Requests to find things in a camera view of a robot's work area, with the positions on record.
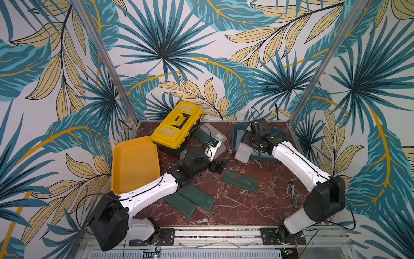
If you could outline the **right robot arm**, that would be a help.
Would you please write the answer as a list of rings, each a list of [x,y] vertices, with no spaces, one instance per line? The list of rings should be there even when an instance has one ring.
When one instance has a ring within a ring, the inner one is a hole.
[[[344,210],[345,181],[332,177],[303,156],[282,135],[271,133],[265,119],[249,122],[236,152],[236,159],[246,163],[252,151],[268,153],[284,164],[306,187],[309,195],[303,205],[278,225],[276,243],[298,242],[303,231],[328,220]]]

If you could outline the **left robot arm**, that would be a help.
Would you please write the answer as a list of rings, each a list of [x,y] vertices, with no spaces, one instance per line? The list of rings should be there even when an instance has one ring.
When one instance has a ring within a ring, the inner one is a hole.
[[[109,251],[126,240],[140,240],[149,246],[159,243],[161,229],[152,218],[135,215],[156,201],[173,195],[192,183],[204,171],[221,174],[227,159],[214,159],[213,153],[193,147],[161,177],[134,191],[105,194],[88,218],[88,226],[102,251]]]

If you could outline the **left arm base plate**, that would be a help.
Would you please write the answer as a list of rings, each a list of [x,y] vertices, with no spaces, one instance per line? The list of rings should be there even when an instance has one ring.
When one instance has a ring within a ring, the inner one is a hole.
[[[128,245],[130,247],[155,247],[156,245],[172,247],[175,241],[175,232],[176,230],[174,228],[157,229],[149,239],[145,241],[130,240]]]

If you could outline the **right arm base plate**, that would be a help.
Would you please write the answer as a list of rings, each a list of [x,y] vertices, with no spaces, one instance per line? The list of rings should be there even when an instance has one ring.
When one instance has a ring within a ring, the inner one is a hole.
[[[305,245],[305,235],[303,231],[291,234],[284,227],[261,228],[260,235],[264,246],[271,245]]]

